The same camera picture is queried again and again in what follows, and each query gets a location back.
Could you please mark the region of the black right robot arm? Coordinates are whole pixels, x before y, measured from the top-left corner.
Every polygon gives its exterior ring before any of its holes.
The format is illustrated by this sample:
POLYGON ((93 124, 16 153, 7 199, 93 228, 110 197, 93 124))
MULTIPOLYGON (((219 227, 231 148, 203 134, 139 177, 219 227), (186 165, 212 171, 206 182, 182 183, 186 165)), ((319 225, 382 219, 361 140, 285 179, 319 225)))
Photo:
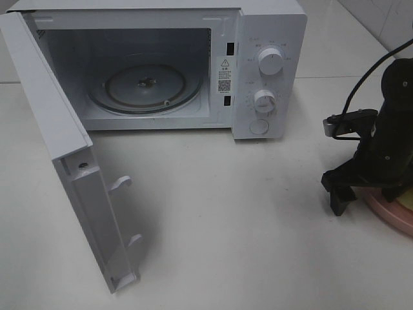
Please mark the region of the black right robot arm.
POLYGON ((381 189, 388 202, 412 186, 412 60, 397 59, 383 73, 380 110, 361 109, 323 121, 328 137, 358 135, 354 156, 321 182, 330 194, 330 207, 340 216, 357 199, 355 187, 381 189))

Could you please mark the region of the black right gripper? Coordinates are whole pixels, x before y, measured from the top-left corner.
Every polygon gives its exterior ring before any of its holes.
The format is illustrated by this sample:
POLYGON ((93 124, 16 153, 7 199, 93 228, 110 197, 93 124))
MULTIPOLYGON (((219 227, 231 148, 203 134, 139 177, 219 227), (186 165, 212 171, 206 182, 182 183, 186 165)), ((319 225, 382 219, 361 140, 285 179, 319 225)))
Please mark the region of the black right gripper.
POLYGON ((412 108, 385 102, 352 159, 325 172, 321 179, 330 193, 333 213, 341 216, 357 200, 353 187, 380 188, 386 201, 394 201, 412 184, 411 162, 412 108))

